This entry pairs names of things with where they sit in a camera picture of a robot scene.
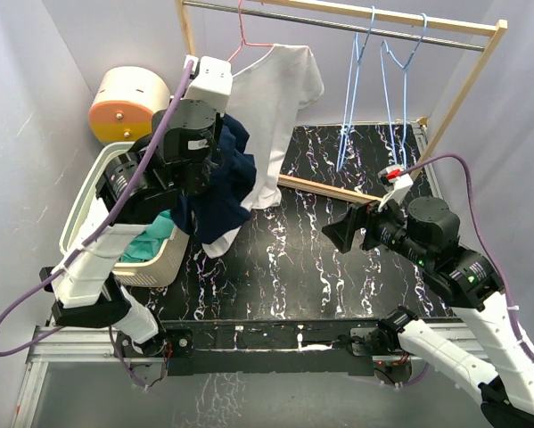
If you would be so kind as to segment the white t shirt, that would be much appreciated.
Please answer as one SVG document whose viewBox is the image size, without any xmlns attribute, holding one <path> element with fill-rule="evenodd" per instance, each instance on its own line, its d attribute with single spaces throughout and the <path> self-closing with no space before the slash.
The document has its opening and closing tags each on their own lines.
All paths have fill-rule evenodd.
<svg viewBox="0 0 534 428">
<path fill-rule="evenodd" d="M 310 47 L 275 44 L 265 56 L 234 75 L 226 112 L 250 134 L 246 152 L 254 156 L 256 183 L 242 201 L 250 211 L 280 204 L 279 173 L 298 112 L 324 94 L 324 83 Z M 242 226 L 214 243 L 202 244 L 211 258 L 224 255 Z"/>
</svg>

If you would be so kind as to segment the navy blue t shirt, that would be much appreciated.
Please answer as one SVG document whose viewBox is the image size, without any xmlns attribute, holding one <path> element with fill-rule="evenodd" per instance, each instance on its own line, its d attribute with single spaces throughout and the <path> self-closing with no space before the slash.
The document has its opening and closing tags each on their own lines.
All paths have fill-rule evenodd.
<svg viewBox="0 0 534 428">
<path fill-rule="evenodd" d="M 211 244 L 250 219 L 250 211 L 242 206 L 257 175 L 254 156 L 245 151 L 249 139 L 239 120 L 224 116 L 218 141 L 221 156 L 213 158 L 219 167 L 211 172 L 204 193 L 178 197 L 170 211 L 174 227 L 196 236 L 200 243 Z"/>
</svg>

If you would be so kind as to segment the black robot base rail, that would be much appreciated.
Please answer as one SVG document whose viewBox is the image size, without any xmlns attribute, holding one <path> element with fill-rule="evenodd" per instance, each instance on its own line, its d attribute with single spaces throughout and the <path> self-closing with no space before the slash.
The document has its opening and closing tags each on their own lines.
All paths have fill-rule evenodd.
<svg viewBox="0 0 534 428">
<path fill-rule="evenodd" d="M 411 358 L 377 341 L 369 319 L 169 321 L 158 351 L 142 352 L 123 333 L 116 343 L 133 365 L 161 363 L 167 376 L 376 371 L 404 382 Z"/>
</svg>

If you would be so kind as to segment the cream laundry basket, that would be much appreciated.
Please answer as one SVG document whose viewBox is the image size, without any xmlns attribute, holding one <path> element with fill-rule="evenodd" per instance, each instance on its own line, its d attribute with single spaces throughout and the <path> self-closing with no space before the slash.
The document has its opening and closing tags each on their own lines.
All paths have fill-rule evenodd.
<svg viewBox="0 0 534 428">
<path fill-rule="evenodd" d="M 78 232 L 90 211 L 95 199 L 95 186 L 105 167 L 113 158 L 126 152 L 133 144 L 130 142 L 117 142 L 106 145 L 96 158 L 81 186 L 74 201 L 68 219 L 62 230 L 59 248 L 62 255 L 69 251 L 69 247 L 77 238 Z M 182 266 L 189 236 L 174 227 L 170 237 L 161 245 L 157 255 L 142 263 L 118 262 L 114 265 L 112 273 L 124 285 L 145 288 L 161 288 L 174 282 Z"/>
</svg>

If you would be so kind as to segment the light blue wire hanger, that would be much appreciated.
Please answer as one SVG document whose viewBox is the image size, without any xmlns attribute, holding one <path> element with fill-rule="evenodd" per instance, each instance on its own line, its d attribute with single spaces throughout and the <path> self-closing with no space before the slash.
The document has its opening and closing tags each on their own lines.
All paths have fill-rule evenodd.
<svg viewBox="0 0 534 428">
<path fill-rule="evenodd" d="M 411 66 L 411 63 L 414 59 L 414 56 L 416 52 L 418 51 L 421 43 L 423 42 L 423 39 L 426 35 L 428 23 L 429 23 L 429 17 L 426 13 L 421 14 L 423 18 L 423 29 L 421 35 L 418 37 L 417 41 L 415 42 L 415 46 L 411 53 L 408 55 L 407 59 L 402 62 L 400 61 L 397 56 L 394 54 L 394 52 L 391 50 L 388 42 L 383 39 L 383 41 L 380 44 L 380 68 L 381 68 L 381 76 L 382 76 L 382 89 L 383 89 L 383 95 L 384 95 L 384 102 L 385 102 L 385 109 L 387 113 L 387 124 L 390 132 L 390 148 L 392 153 L 392 159 L 393 163 L 395 165 L 400 165 L 404 168 L 407 167 L 407 149 L 406 149 L 406 141 L 407 141 L 407 86 L 408 86 L 408 72 Z M 390 94 L 388 89 L 388 80 L 387 80 L 387 70 L 386 70 L 386 64 L 385 64 L 385 58 L 390 57 L 390 59 L 393 61 L 393 63 L 397 66 L 398 69 L 402 71 L 402 116 L 401 116 L 401 128 L 402 128 L 402 134 L 401 134 L 401 140 L 398 143 L 395 137 L 394 132 L 394 123 L 392 120 L 391 115 L 391 107 L 390 107 Z"/>
</svg>

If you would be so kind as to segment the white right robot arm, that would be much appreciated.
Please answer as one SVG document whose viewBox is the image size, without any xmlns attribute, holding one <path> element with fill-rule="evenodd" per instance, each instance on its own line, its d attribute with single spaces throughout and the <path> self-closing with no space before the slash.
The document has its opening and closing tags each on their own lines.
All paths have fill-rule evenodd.
<svg viewBox="0 0 534 428">
<path fill-rule="evenodd" d="M 424 284 L 466 324 L 487 359 L 435 333 L 415 313 L 399 307 L 381 319 L 367 342 L 391 354 L 417 356 L 466 391 L 494 427 L 534 427 L 534 355 L 530 341 L 511 326 L 505 286 L 491 262 L 459 242 L 460 220 L 435 197 L 420 197 L 402 211 L 385 204 L 354 204 L 323 234 L 342 253 L 357 230 L 362 249 L 380 245 L 415 264 Z"/>
</svg>

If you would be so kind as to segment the cream orange drawer cabinet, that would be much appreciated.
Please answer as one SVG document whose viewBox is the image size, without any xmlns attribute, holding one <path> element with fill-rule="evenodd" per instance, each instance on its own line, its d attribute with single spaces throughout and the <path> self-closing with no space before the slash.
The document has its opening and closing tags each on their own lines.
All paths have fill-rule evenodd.
<svg viewBox="0 0 534 428">
<path fill-rule="evenodd" d="M 121 66 L 108 70 L 88 112 L 102 144 L 134 142 L 152 132 L 152 116 L 168 107 L 171 93 L 151 70 Z"/>
</svg>

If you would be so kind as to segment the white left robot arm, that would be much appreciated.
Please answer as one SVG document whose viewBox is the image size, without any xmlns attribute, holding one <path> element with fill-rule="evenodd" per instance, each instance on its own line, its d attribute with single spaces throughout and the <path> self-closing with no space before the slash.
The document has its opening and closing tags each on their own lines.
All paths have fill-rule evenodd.
<svg viewBox="0 0 534 428">
<path fill-rule="evenodd" d="M 94 224 L 83 225 L 52 271 L 59 326 L 113 326 L 147 356 L 166 335 L 153 313 L 122 286 L 113 268 L 132 241 L 181 195 L 203 193 L 222 155 L 223 113 L 204 101 L 174 100 L 152 116 L 155 129 L 110 160 L 95 185 Z"/>
</svg>

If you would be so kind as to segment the teal t shirt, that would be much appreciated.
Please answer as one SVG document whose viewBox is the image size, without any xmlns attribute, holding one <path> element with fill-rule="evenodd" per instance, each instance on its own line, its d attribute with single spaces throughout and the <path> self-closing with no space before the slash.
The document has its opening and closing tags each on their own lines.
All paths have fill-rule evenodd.
<svg viewBox="0 0 534 428">
<path fill-rule="evenodd" d="M 156 219 L 138 235 L 125 249 L 122 263 L 143 263 L 154 259 L 161 246 L 169 239 L 174 230 L 170 211 L 162 211 Z"/>
</svg>

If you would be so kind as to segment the aluminium frame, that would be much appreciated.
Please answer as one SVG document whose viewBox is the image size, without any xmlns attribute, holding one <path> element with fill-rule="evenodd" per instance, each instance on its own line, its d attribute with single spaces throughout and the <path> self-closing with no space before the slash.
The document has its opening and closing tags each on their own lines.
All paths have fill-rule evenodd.
<svg viewBox="0 0 534 428">
<path fill-rule="evenodd" d="M 476 341 L 466 324 L 456 317 L 433 317 L 420 318 L 435 333 L 450 340 L 463 350 L 473 354 L 475 357 L 486 360 L 487 356 L 480 344 Z M 32 360 L 49 360 L 51 358 L 88 358 L 91 356 L 111 355 L 125 363 L 128 368 L 133 365 L 117 348 L 116 336 L 123 333 L 115 327 L 103 329 L 90 329 L 85 327 L 65 327 L 60 330 L 45 328 L 38 331 L 37 336 L 29 347 L 29 356 Z M 165 333 L 162 326 L 160 341 L 153 350 L 140 350 L 142 352 L 153 353 L 158 351 L 163 343 L 162 337 Z M 423 359 L 407 353 L 411 358 L 422 360 L 428 367 L 435 369 Z"/>
</svg>

